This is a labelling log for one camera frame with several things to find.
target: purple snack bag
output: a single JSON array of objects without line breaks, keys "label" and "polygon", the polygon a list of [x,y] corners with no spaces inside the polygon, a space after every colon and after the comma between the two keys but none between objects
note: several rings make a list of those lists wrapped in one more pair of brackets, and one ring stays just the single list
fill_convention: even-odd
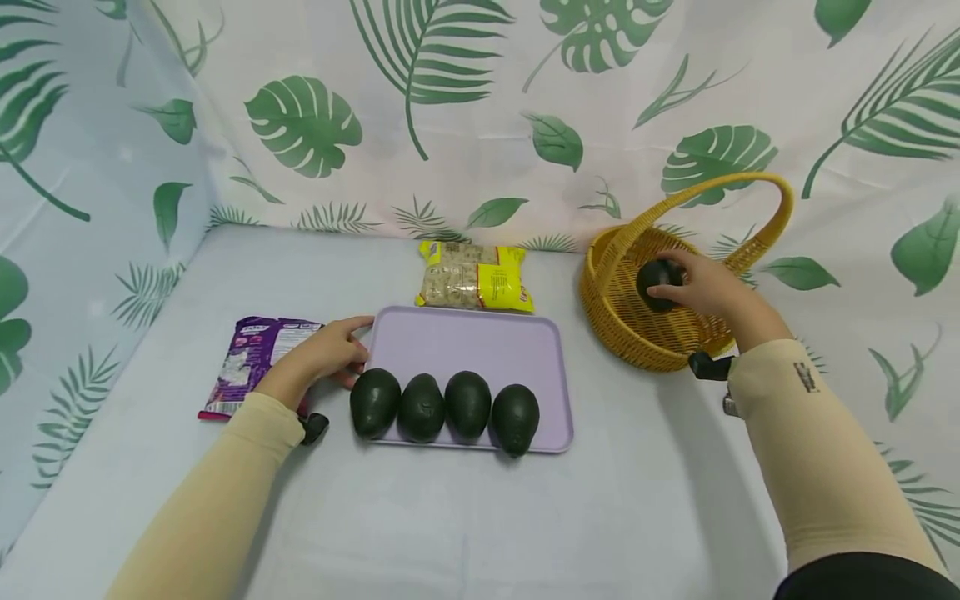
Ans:
[{"label": "purple snack bag", "polygon": [[[321,324],[303,319],[247,317],[238,321],[217,385],[197,417],[204,420],[232,417],[247,393],[256,387],[270,367],[321,327]],[[297,412],[306,416],[303,402]]]}]

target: yellow snack bag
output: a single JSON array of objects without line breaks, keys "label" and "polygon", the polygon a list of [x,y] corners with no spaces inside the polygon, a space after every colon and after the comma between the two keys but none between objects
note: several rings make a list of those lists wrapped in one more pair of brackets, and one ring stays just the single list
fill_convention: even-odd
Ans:
[{"label": "yellow snack bag", "polygon": [[427,267],[417,306],[534,311],[520,281],[523,248],[427,240],[420,254]]}]

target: dark green avocado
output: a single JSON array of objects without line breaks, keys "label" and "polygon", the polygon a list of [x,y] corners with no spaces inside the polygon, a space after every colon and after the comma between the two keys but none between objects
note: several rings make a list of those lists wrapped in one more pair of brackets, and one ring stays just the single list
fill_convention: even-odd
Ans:
[{"label": "dark green avocado", "polygon": [[350,391],[350,415],[353,430],[362,440],[373,440],[387,433],[394,424],[400,405],[400,384],[383,369],[364,371]]},{"label": "dark green avocado", "polygon": [[539,425],[540,405],[529,388],[515,383],[496,395],[490,428],[509,456],[516,458],[527,453]]},{"label": "dark green avocado", "polygon": [[493,400],[490,386],[477,373],[460,371],[450,377],[446,383],[444,403],[450,429],[461,441],[476,440],[487,428]]},{"label": "dark green avocado", "polygon": [[418,444],[437,439],[444,428],[444,395],[433,375],[422,372],[403,390],[400,408],[396,413],[396,428],[400,435]]}]

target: basket handle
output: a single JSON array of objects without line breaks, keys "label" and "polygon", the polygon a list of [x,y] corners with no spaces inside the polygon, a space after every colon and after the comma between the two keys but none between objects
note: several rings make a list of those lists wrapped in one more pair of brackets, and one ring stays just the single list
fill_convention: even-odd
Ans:
[{"label": "basket handle", "polygon": [[658,204],[651,206],[646,212],[638,215],[629,225],[621,229],[611,240],[606,251],[600,258],[600,264],[597,267],[597,274],[600,275],[599,289],[601,294],[606,294],[613,277],[614,266],[623,260],[627,251],[634,244],[635,240],[643,231],[653,226],[653,224],[666,212],[676,208],[681,204],[690,202],[695,196],[703,194],[709,189],[735,183],[740,181],[770,181],[780,189],[780,207],[771,217],[770,221],[754,235],[743,246],[736,249],[730,256],[724,260],[727,267],[738,275],[749,269],[763,253],[769,250],[771,246],[780,238],[786,224],[793,213],[793,188],[779,175],[772,173],[735,173],[733,175],[724,175],[722,177],[697,183],[686,190],[668,196]]}]

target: plastic packaging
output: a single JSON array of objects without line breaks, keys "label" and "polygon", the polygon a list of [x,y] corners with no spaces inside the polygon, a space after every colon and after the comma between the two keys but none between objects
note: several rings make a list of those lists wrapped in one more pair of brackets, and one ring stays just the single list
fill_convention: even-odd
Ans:
[{"label": "plastic packaging", "polygon": [[417,306],[447,306],[532,313],[534,302],[520,280],[523,248],[424,241],[426,259]]},{"label": "plastic packaging", "polygon": [[[217,384],[197,417],[204,420],[232,417],[270,367],[321,327],[302,319],[247,317],[238,321]],[[306,417],[303,402],[297,412]]]}]

